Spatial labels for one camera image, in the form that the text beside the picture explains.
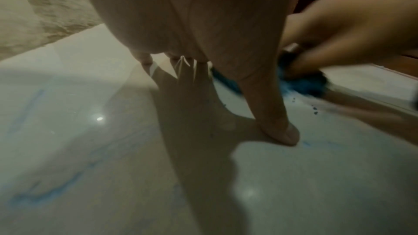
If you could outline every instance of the blue cloth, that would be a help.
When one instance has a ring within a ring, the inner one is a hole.
[[[288,93],[296,91],[302,95],[322,97],[325,93],[328,80],[320,71],[292,80],[285,80],[283,78],[284,70],[296,59],[296,57],[296,54],[284,53],[278,60],[277,76],[280,80],[280,91],[282,95],[286,96]],[[229,89],[238,94],[242,94],[241,89],[235,81],[226,78],[215,68],[212,68],[212,74],[215,79],[219,80]]]

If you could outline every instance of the tiled floor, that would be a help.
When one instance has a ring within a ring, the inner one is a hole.
[[[101,23],[88,0],[0,0],[0,60]]]
[[[203,64],[148,74],[104,25],[72,34],[98,23],[86,0],[0,1],[1,235],[418,233],[418,80],[326,70],[351,108],[291,94],[289,148]]]

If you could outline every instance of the skin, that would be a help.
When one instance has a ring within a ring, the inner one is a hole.
[[[418,1],[319,0],[288,16],[281,45],[292,43],[313,48],[290,66],[289,77],[379,62],[418,47]]]
[[[91,0],[109,30],[143,64],[149,54],[211,61],[235,80],[262,130],[295,145],[275,73],[289,0]]]

